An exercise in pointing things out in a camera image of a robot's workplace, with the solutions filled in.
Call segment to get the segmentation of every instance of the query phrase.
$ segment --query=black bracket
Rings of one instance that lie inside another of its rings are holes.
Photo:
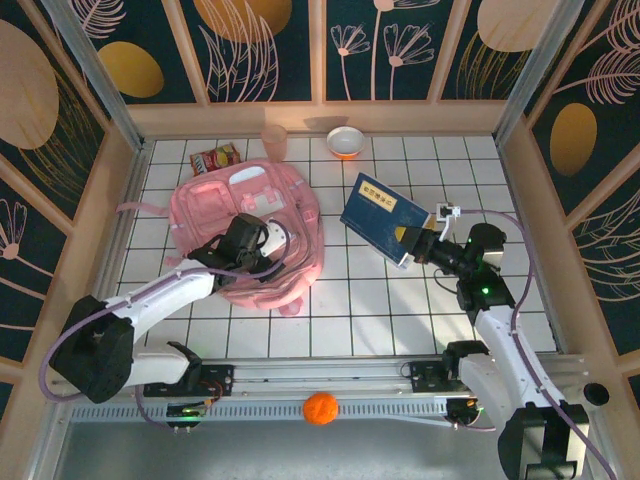
[[[189,389],[182,382],[174,385],[149,383],[144,386],[144,396],[149,398],[231,396],[233,389],[233,365],[202,365],[200,377]]]
[[[442,360],[409,362],[413,393],[466,392],[460,380],[450,380]]]

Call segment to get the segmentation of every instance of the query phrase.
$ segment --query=snack package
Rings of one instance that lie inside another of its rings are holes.
[[[242,161],[233,143],[222,145],[207,152],[194,153],[189,158],[194,175],[220,170],[221,168],[236,165]]]

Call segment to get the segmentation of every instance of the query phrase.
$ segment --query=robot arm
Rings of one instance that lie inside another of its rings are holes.
[[[235,281],[235,277],[215,275],[208,269],[266,272],[272,266],[268,256],[284,243],[285,235],[276,222],[265,224],[247,214],[234,217],[225,235],[194,250],[162,277],[124,296],[103,302],[87,296],[76,302],[65,331],[91,314],[126,305],[71,335],[53,355],[50,366],[95,403],[134,385],[181,382],[187,389],[193,387],[202,364],[195,353],[178,342],[151,348],[139,340],[173,312]],[[284,265],[260,281],[268,281],[282,268]]]
[[[434,263],[445,274],[458,277],[458,304],[491,355],[482,342],[454,342],[448,345],[443,361],[450,375],[460,378],[478,397],[500,433],[498,455],[507,478],[580,477],[586,446],[548,398],[559,404],[585,435],[589,419],[581,405],[567,404],[549,380],[517,322],[514,331],[515,302],[498,267],[504,233],[493,225],[475,225],[464,247],[422,228],[400,227],[396,237],[416,262]]]

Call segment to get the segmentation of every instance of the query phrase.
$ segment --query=orange ball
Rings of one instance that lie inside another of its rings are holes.
[[[302,413],[310,424],[326,425],[338,416],[338,401],[330,393],[316,393],[304,402]]]

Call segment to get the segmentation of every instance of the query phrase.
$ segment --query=pink backpack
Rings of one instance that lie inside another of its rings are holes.
[[[252,160],[198,175],[178,187],[168,209],[126,203],[117,211],[140,209],[169,216],[178,251],[186,256],[218,234],[226,232],[238,213],[281,222],[291,235],[286,268],[265,283],[239,279],[218,293],[234,305],[280,309],[297,315],[302,296],[317,280],[324,261],[324,235],[320,207],[309,185],[295,168],[269,160]],[[276,259],[282,250],[275,252]]]

